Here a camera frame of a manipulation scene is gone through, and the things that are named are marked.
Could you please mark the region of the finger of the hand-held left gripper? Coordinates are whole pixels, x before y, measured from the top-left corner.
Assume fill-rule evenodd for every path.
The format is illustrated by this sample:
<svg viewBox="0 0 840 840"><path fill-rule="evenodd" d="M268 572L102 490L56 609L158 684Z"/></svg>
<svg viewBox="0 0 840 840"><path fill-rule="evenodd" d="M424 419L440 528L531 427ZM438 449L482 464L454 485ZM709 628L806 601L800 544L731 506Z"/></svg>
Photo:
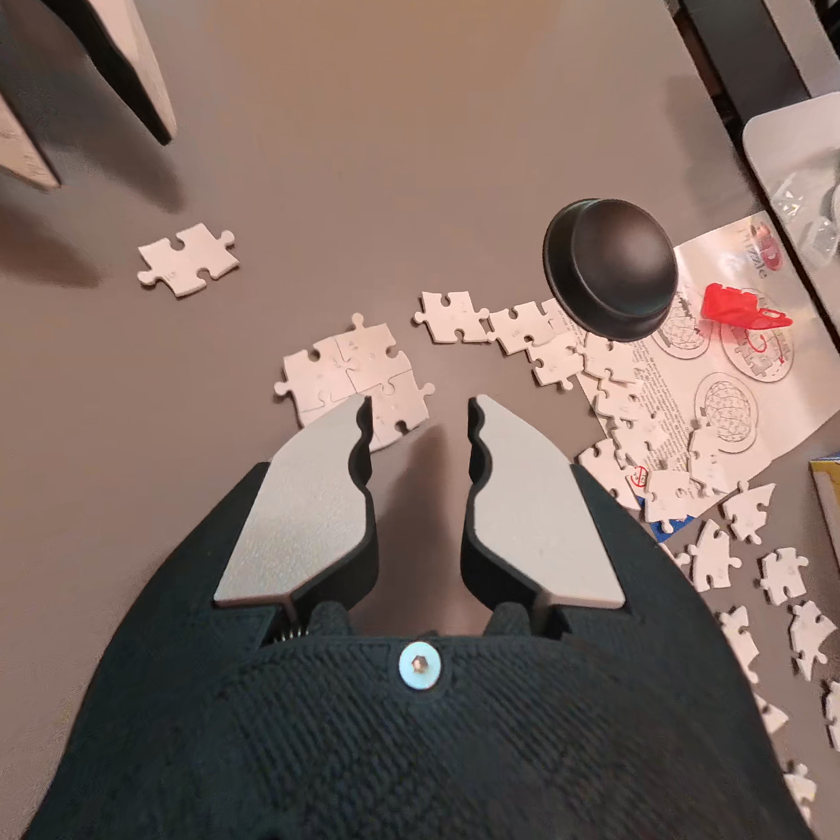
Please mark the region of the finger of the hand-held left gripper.
<svg viewBox="0 0 840 840"><path fill-rule="evenodd" d="M1 92L1 168L42 191L54 191L61 182L29 136L16 111Z"/></svg>
<svg viewBox="0 0 840 840"><path fill-rule="evenodd" d="M160 145L177 126L161 68L133 1L44 1L100 76Z"/></svg>

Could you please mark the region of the pile of white puzzle pieces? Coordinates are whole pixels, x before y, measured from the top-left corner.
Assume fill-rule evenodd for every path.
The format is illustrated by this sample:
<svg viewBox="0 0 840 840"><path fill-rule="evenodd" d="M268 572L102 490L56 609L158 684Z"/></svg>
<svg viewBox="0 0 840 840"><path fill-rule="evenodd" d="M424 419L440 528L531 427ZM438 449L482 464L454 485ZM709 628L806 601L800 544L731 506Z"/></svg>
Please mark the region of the pile of white puzzle pieces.
<svg viewBox="0 0 840 840"><path fill-rule="evenodd" d="M657 447L664 437L654 415L645 412L636 391L629 389L637 379L632 344L588 332L577 346L584 360L583 372L577 377L607 432L603 441L586 449L578 460L627 509L634 502L624 500L620 492L613 494L607 477L614 468L623 475L626 460L642 466L647 457L644 442ZM639 505L659 541L667 540L707 510L720 509L726 524L703 521L696 543L675 560L678 565L689 566L690 582L699 593L730 587L730 569L740 564L730 554L731 541L760 545L760 530L771 512L774 492L774 485L751 486L751 479L739 480L732 489L719 468L718 437L714 423L700 423L689 439L688 470L647 472L643 503Z"/></svg>

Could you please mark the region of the white puzzle piece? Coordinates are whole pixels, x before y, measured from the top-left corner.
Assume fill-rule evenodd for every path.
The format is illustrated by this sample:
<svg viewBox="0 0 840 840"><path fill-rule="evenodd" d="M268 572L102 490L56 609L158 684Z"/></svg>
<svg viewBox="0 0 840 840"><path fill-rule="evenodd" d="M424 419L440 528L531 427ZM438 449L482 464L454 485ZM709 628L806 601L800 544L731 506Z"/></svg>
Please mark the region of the white puzzle piece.
<svg viewBox="0 0 840 840"><path fill-rule="evenodd" d="M426 325L435 343L488 343L491 338L483 326L489 310L475 310L467 291L422 292L422 309L412 317L414 324Z"/></svg>
<svg viewBox="0 0 840 840"><path fill-rule="evenodd" d="M574 331L556 334L549 342L527 347L526 353L532 363L532 376L540 386L555 386L562 392L574 388L572 381L583 372L584 360L578 351L578 336Z"/></svg>
<svg viewBox="0 0 840 840"><path fill-rule="evenodd" d="M499 343L505 355L525 351L551 342L563 331L564 311L552 299L538 304L529 301L513 308L493 311L488 316L489 341Z"/></svg>

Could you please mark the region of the clear plastic bag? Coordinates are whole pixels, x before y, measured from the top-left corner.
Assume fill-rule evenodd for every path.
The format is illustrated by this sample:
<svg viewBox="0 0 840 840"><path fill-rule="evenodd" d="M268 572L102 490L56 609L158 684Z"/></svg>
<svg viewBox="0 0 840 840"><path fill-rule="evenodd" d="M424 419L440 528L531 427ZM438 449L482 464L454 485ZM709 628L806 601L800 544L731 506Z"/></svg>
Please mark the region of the clear plastic bag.
<svg viewBox="0 0 840 840"><path fill-rule="evenodd" d="M771 198L789 240L810 271L827 268L838 255L838 150L808 158L788 174Z"/></svg>

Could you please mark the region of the white tray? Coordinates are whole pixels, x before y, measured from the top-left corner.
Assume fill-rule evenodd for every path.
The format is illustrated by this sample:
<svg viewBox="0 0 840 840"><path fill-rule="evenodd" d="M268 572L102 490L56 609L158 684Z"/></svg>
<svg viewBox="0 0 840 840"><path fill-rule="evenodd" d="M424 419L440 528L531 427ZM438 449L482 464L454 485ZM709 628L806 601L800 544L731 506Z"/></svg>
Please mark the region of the white tray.
<svg viewBox="0 0 840 840"><path fill-rule="evenodd" d="M742 144L773 213L782 225L771 198L783 179L814 155L831 150L838 150L839 154L839 93L827 93L752 118L742 133ZM810 271L802 265L827 317L838 329L839 246L837 257L827 268Z"/></svg>

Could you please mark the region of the printed instruction sheet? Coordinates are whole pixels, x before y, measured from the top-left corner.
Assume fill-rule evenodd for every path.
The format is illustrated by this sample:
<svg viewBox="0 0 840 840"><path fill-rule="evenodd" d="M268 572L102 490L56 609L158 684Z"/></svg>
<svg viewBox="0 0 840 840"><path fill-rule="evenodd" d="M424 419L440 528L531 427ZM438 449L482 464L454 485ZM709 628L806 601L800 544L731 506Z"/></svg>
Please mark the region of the printed instruction sheet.
<svg viewBox="0 0 840 840"><path fill-rule="evenodd" d="M635 390L662 429L660 446L644 442L642 466L625 461L606 484L643 503L647 473L688 470L692 431L711 422L718 464L736 489L786 455L838 414L838 352L800 281L772 216L758 212L678 246L679 284L667 319L631 345ZM700 317L707 286L756 296L760 308L792 325L747 331Z"/></svg>

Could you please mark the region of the black dome stand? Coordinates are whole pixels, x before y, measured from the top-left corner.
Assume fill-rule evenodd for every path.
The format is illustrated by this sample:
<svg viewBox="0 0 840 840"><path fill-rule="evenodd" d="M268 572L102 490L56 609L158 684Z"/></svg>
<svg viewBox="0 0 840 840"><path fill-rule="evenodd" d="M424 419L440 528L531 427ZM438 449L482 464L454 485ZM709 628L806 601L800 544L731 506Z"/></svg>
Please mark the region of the black dome stand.
<svg viewBox="0 0 840 840"><path fill-rule="evenodd" d="M586 198L554 215L542 265L556 301L583 330L631 343L666 320L679 270L664 229L642 207Z"/></svg>

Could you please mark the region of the four joined puzzle pieces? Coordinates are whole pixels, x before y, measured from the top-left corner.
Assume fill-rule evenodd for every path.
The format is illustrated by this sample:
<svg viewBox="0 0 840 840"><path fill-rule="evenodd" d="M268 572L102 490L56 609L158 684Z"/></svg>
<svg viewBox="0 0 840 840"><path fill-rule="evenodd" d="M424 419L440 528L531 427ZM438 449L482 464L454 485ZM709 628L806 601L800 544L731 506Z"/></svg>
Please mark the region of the four joined puzzle pieces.
<svg viewBox="0 0 840 840"><path fill-rule="evenodd" d="M366 326L360 313L351 329L284 357L277 398L289 397L301 427L306 427L352 396L372 404L372 453L394 445L430 417L427 398L434 385L417 383L413 366L396 346L385 323Z"/></svg>

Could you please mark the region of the red plastic part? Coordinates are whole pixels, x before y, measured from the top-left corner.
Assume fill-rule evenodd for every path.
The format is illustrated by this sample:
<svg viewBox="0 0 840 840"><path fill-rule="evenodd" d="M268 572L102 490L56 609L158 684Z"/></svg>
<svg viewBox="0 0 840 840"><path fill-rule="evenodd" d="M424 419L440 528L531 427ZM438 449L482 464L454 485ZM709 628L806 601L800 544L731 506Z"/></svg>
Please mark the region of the red plastic part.
<svg viewBox="0 0 840 840"><path fill-rule="evenodd" d="M793 319L784 312L764 307L756 293L724 287L720 283L710 283L706 287L700 316L747 331L784 329L793 324Z"/></svg>

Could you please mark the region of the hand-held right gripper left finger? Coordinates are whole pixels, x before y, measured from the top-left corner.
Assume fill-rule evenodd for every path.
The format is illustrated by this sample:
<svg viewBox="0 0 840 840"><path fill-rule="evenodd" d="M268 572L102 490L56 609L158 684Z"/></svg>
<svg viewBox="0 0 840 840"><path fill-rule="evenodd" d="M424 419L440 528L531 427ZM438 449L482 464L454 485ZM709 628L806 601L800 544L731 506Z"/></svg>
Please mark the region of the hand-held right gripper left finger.
<svg viewBox="0 0 840 840"><path fill-rule="evenodd" d="M219 607L279 606L309 618L323 602L349 610L379 574L372 403L354 395L272 457L214 594Z"/></svg>

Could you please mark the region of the blue and yellow box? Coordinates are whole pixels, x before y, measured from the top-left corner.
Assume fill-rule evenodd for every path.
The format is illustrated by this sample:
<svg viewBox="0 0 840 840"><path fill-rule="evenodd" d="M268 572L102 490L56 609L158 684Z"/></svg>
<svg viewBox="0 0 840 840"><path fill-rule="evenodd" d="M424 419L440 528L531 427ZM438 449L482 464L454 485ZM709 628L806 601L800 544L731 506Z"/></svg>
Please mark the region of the blue and yellow box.
<svg viewBox="0 0 840 840"><path fill-rule="evenodd" d="M839 453L810 462L812 479L839 563Z"/></svg>

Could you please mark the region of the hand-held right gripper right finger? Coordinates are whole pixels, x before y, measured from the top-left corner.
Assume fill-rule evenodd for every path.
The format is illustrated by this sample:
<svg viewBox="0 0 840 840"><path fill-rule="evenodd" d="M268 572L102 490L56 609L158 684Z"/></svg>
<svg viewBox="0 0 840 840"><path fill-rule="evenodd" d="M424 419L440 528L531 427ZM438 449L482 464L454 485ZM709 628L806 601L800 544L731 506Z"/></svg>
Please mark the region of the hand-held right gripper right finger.
<svg viewBox="0 0 840 840"><path fill-rule="evenodd" d="M488 395L469 399L471 487L460 573L490 610L522 606L532 623L556 607L624 608L626 596L572 463Z"/></svg>

